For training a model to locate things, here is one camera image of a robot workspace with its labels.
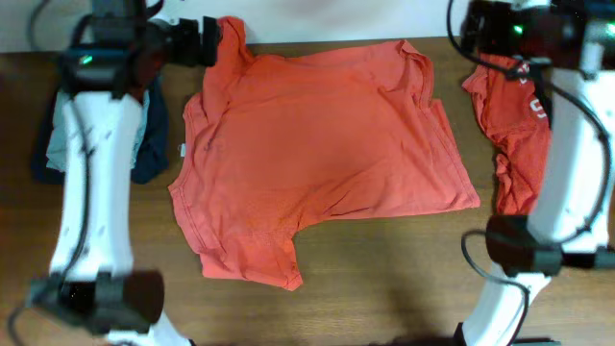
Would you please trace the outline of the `orange t-shirt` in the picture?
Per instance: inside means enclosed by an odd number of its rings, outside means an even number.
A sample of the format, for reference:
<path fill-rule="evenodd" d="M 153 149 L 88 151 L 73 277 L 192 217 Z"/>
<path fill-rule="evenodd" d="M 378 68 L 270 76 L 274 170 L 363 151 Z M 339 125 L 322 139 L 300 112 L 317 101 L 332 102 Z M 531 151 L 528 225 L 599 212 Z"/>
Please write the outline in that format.
<path fill-rule="evenodd" d="M 218 24 L 169 187 L 205 277 L 295 290 L 293 238 L 309 226 L 480 205 L 433 64 L 409 42 L 285 58 L 254 55 L 241 19 Z"/>

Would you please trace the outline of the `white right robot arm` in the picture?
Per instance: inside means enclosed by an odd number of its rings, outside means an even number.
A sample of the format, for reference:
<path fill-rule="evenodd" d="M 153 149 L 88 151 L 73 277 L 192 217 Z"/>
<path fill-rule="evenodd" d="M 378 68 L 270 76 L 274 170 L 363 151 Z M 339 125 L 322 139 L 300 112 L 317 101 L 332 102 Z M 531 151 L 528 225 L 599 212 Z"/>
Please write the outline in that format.
<path fill-rule="evenodd" d="M 610 1 L 473 1 L 459 36 L 466 60 L 510 57 L 553 93 L 544 182 L 527 216 L 495 215 L 481 232 L 491 259 L 457 345 L 517 345 L 538 293 L 565 268 L 610 269 L 614 190 L 614 5 Z"/>

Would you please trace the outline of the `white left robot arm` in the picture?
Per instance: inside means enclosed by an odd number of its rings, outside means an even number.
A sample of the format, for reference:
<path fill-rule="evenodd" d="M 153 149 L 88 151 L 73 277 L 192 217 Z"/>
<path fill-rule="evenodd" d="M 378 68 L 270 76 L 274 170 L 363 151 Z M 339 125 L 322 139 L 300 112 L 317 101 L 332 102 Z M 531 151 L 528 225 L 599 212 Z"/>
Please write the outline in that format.
<path fill-rule="evenodd" d="M 61 229 L 49 273 L 28 305 L 114 345 L 185 345 L 164 313 L 157 270 L 134 267 L 129 234 L 131 162 L 143 107 L 137 94 L 168 63 L 212 66 L 214 18 L 111 14 L 89 20 L 95 40 L 74 38 L 59 61 L 66 172 Z"/>

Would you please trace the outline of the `red garment with white letters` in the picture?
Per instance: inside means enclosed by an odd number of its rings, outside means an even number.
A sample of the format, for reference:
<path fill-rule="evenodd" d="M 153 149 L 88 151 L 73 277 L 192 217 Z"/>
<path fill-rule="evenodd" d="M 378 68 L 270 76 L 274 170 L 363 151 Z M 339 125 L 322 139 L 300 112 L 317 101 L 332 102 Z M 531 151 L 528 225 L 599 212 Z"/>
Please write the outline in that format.
<path fill-rule="evenodd" d="M 543 182 L 551 141 L 551 100 L 532 80 L 510 81 L 479 65 L 462 87 L 480 129 L 497 149 L 498 214 L 528 215 Z"/>

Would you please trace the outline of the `folded dark navy garment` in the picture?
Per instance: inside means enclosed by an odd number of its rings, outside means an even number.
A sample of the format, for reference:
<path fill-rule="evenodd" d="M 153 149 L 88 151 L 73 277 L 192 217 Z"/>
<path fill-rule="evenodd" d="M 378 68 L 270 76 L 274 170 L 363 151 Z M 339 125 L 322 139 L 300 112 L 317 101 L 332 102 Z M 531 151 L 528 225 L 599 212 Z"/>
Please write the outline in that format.
<path fill-rule="evenodd" d="M 30 160 L 30 170 L 33 179 L 47 185 L 62 185 L 64 172 L 47 168 L 46 150 L 53 129 L 52 117 L 56 94 L 51 97 L 46 114 L 41 121 L 37 139 Z M 158 177 L 169 166 L 166 153 L 169 134 L 169 114 L 165 104 L 160 78 L 147 88 L 150 96 L 148 120 L 143 142 L 139 148 L 136 166 L 131 168 L 131 180 L 134 184 L 146 185 Z"/>

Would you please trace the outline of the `folded grey garment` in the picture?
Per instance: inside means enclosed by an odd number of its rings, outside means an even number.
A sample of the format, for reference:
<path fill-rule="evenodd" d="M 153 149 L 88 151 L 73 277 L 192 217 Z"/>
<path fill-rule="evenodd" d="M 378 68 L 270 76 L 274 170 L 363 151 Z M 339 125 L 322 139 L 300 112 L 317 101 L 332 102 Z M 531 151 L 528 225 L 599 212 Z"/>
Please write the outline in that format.
<path fill-rule="evenodd" d="M 60 90 L 57 92 L 52 117 L 53 129 L 46 150 L 46 157 L 48 159 L 46 167 L 60 172 L 64 172 L 66 169 L 66 130 L 64 126 L 63 106 L 68 100 L 69 97 L 66 93 Z M 131 168 L 135 168 L 136 166 L 137 154 L 145 136 L 149 105 L 150 96 L 149 91 L 146 90 L 143 94 L 143 111 L 136 132 Z"/>

